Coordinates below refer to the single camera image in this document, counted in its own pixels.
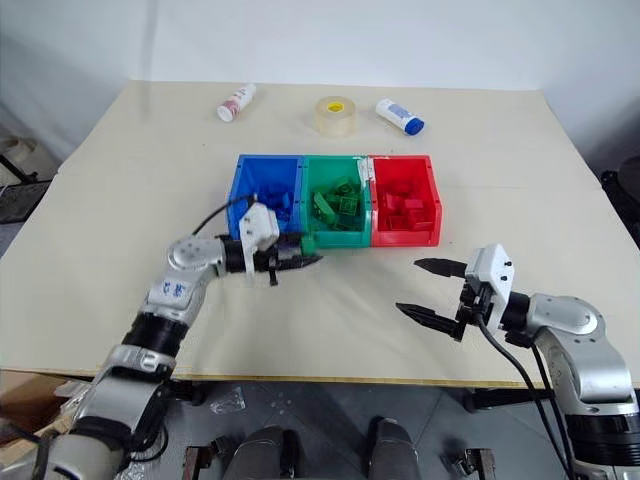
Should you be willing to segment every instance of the blue bin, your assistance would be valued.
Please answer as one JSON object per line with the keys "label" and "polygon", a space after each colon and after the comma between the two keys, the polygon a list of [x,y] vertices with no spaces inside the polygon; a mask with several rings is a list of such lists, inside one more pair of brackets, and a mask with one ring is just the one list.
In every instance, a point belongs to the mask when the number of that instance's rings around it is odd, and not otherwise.
{"label": "blue bin", "polygon": [[[300,155],[240,155],[229,200],[257,193],[258,201],[276,212],[281,232],[299,232],[303,164]],[[240,239],[238,222],[247,209],[244,201],[227,209],[234,240]]]}

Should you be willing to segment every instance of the tape roll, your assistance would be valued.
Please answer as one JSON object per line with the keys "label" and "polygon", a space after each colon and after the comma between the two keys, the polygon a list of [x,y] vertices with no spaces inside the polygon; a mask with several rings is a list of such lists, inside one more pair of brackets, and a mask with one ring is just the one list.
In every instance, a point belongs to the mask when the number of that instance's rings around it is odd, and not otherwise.
{"label": "tape roll", "polygon": [[356,105],[346,97],[321,98],[316,103],[314,120],[321,135],[348,135],[356,129]]}

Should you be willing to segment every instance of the green bin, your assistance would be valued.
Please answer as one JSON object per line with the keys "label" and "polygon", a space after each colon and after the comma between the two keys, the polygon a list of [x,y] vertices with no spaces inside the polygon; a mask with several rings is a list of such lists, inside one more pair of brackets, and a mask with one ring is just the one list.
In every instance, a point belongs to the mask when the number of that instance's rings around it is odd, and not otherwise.
{"label": "green bin", "polygon": [[[300,193],[300,223],[307,233],[302,240],[305,254],[316,248],[361,248],[371,245],[371,194],[369,183],[362,189],[358,160],[365,157],[319,156],[304,157],[302,190]],[[353,231],[341,231],[323,223],[313,214],[313,195],[329,192],[340,181],[357,186],[359,203],[353,220]]]}

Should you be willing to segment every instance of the white bottle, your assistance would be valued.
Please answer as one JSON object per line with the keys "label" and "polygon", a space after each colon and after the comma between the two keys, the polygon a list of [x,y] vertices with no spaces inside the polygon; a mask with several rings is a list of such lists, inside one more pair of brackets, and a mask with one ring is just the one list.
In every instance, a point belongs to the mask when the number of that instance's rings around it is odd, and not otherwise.
{"label": "white bottle", "polygon": [[239,88],[222,105],[218,107],[218,116],[223,122],[231,122],[238,114],[249,105],[256,93],[256,86],[249,83]]}
{"label": "white bottle", "polygon": [[376,113],[389,120],[407,135],[415,135],[424,127],[422,120],[388,98],[383,98],[378,102]]}

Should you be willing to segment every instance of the blue cap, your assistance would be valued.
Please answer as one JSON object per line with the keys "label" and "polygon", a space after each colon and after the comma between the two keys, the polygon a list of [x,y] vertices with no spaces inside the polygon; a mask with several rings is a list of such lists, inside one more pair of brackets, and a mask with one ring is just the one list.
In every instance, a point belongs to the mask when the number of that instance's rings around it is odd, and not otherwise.
{"label": "blue cap", "polygon": [[409,123],[404,127],[404,131],[407,135],[415,135],[424,127],[424,122],[419,118],[412,118]]}

